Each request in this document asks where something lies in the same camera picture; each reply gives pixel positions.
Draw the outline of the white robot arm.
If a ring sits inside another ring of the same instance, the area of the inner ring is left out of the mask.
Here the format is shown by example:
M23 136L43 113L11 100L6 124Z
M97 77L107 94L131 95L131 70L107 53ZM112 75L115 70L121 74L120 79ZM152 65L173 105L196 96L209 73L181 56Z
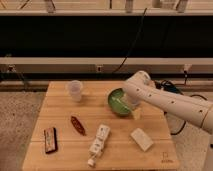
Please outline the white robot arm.
M213 102L159 90L150 82L147 72L138 71L123 83L122 89L133 102L145 101L213 133Z

